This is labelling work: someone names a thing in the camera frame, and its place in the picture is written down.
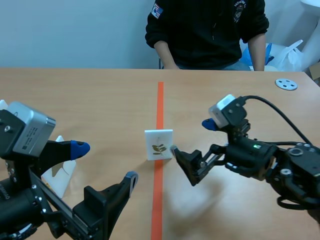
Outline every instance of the white plastic bag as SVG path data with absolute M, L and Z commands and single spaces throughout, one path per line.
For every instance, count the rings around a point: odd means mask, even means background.
M 303 40 L 299 40 L 291 46 L 283 49 L 274 59 L 268 63 L 268 66 L 273 66 L 281 72 L 301 72 L 303 53 L 297 48 Z

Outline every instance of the white paper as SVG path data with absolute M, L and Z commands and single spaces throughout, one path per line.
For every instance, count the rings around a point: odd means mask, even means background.
M 56 142 L 63 142 L 62 136 L 58 136 Z M 76 167 L 76 160 L 65 161 L 63 168 L 60 168 L 55 176 L 53 176 L 52 168 L 48 169 L 42 177 L 49 184 L 49 187 L 55 192 L 55 194 L 62 199 L 70 182 L 72 173 Z
M 173 130 L 145 130 L 145 145 L 148 160 L 171 159 L 170 147 L 173 145 Z

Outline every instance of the wooden table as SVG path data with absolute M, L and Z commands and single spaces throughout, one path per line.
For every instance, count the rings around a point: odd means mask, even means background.
M 275 85 L 278 78 L 292 79 L 299 87 L 282 90 Z M 112 240 L 151 238 L 155 163 L 146 161 L 144 130 L 156 128 L 160 81 L 164 127 L 174 130 L 174 143 L 183 151 L 206 152 L 210 144 L 226 142 L 225 134 L 207 131 L 201 122 L 209 117 L 208 108 L 227 94 L 265 97 L 320 145 L 320 88 L 302 72 L 2 68 L 0 81 L 0 99 L 21 101 L 56 119 L 52 140 L 62 135 L 90 143 L 91 151 L 77 160 L 63 198 L 71 207 L 83 199 L 85 186 L 102 190 L 128 171 L 139 173 Z M 265 104 L 251 100 L 245 108 L 251 138 L 300 141 Z M 306 212 L 279 207 L 278 195 L 265 182 L 215 167 L 192 187 L 174 159 L 163 168 L 164 240 L 319 239 L 317 223 Z M 6 177 L 2 167 L 0 179 Z M 53 237 L 43 225 L 29 239 Z

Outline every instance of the person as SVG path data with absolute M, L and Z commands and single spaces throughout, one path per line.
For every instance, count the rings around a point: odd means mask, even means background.
M 156 0 L 145 39 L 165 69 L 250 71 L 242 39 L 263 71 L 268 27 L 264 0 Z

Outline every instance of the patch on hoodie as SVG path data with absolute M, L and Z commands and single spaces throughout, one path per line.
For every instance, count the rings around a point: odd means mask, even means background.
M 162 14 L 164 10 L 159 7 L 158 4 L 154 4 L 153 8 L 152 8 L 152 11 L 151 11 L 151 14 L 156 18 L 156 19 L 159 19 L 160 15 Z
M 242 12 L 247 7 L 247 2 L 245 0 L 239 0 L 234 4 L 235 13 L 233 20 L 235 23 L 239 22 Z

